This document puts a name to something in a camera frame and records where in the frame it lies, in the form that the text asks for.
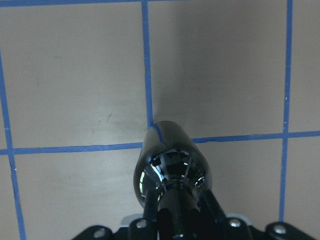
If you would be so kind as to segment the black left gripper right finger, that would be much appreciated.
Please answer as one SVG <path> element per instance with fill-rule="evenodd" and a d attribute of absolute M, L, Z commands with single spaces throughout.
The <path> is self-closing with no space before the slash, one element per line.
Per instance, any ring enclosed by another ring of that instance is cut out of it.
<path fill-rule="evenodd" d="M 247 224 L 236 217 L 227 217 L 210 190 L 199 197 L 201 238 L 203 240 L 249 240 Z"/>

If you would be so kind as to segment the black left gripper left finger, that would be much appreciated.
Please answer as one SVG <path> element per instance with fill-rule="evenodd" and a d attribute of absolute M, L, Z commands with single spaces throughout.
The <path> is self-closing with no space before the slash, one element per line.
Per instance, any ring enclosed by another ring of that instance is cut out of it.
<path fill-rule="evenodd" d="M 132 221 L 128 227 L 129 240 L 158 240 L 158 189 L 147 191 L 143 216 Z"/>

